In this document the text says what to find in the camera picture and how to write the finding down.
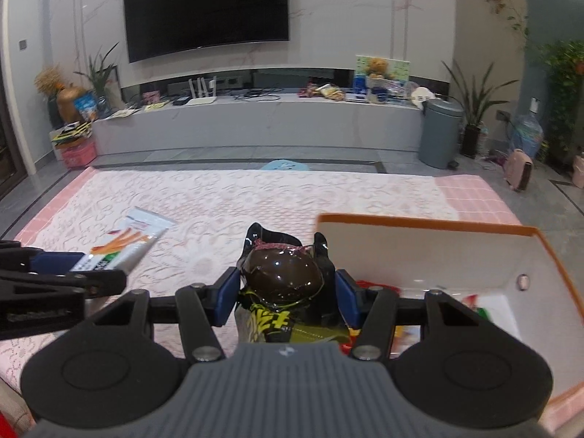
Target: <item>wall-mounted tv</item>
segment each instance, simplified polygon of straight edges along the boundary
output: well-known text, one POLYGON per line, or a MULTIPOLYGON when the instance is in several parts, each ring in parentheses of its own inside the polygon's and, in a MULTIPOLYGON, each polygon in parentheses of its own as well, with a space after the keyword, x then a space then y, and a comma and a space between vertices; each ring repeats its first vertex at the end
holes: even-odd
POLYGON ((224 44, 287 41, 288 0, 124 0, 130 62, 224 44))

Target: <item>glass door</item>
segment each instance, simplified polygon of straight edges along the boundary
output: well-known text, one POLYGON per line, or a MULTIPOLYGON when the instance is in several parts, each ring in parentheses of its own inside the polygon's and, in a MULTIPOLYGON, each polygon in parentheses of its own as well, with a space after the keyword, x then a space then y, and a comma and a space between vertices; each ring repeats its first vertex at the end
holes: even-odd
POLYGON ((0 199, 26 177, 26 170, 12 130, 0 70, 0 199))

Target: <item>rug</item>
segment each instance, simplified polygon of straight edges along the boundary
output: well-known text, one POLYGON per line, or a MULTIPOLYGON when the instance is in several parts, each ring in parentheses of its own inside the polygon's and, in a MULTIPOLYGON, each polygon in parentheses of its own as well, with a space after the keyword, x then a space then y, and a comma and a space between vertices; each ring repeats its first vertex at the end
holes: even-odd
MULTIPOLYGON (((172 295, 191 283, 212 284, 235 265, 247 228, 259 222, 310 243, 322 212, 519 223, 478 176, 299 171, 98 171, 88 168, 16 237, 46 250, 88 251, 131 207, 177 224, 128 278, 128 289, 172 295)), ((215 329, 227 355, 237 345, 233 315, 215 329)), ((0 342, 0 377, 19 389, 26 360, 53 334, 0 342)), ((183 357, 176 325, 157 325, 155 339, 183 357)))

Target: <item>pink basket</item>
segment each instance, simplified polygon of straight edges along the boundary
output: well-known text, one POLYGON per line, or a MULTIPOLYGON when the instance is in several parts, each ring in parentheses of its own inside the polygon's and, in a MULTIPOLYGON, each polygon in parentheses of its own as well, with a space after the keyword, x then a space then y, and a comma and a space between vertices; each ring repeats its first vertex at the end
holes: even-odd
POLYGON ((63 150, 62 154, 63 161, 68 168, 86 166, 97 156, 95 142, 92 139, 89 139, 78 146, 63 150))

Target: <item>white marble wall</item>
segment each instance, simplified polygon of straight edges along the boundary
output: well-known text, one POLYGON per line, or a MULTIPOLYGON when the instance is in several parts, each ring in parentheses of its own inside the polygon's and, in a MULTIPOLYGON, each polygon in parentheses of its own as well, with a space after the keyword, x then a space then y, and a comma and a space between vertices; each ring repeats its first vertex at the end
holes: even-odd
POLYGON ((354 68, 355 55, 406 59, 412 75, 447 80, 455 0, 290 0, 290 41, 195 49, 130 64, 123 0, 50 0, 53 60, 78 82, 89 55, 113 53, 123 86, 215 70, 354 68))

